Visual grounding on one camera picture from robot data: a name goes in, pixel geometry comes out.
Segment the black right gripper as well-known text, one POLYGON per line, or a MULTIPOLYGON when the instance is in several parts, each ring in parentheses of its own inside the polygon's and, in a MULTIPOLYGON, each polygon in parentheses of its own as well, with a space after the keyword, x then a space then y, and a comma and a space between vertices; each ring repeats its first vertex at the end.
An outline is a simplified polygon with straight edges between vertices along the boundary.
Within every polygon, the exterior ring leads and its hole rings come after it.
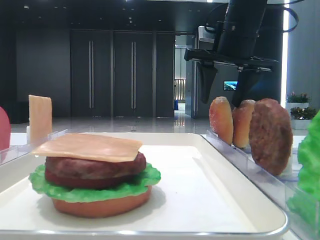
POLYGON ((198 66, 200 78, 200 100, 207 104, 214 79, 218 70, 215 65, 237 68, 238 79, 232 101, 234 107, 239 107, 242 101, 248 99, 250 90, 261 79, 262 72, 272 72, 279 64, 277 60, 252 56, 248 59, 236 58, 218 54, 213 50, 187 48, 184 53, 186 61, 200 63, 198 66))

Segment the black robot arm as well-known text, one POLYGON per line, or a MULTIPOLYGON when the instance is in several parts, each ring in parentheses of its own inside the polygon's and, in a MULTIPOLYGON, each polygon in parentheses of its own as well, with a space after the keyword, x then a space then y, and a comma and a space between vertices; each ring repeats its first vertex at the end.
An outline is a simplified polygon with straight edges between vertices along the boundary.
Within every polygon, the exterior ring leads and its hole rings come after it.
POLYGON ((234 66, 239 72, 231 101, 235 107, 262 78, 262 73, 271 72, 277 65, 277 60, 253 55, 266 7, 265 0, 231 0, 224 21, 217 22, 212 30, 215 34, 212 49, 185 50, 186 61, 198 62, 200 99, 204 104, 209 101, 218 73, 216 64, 234 66))

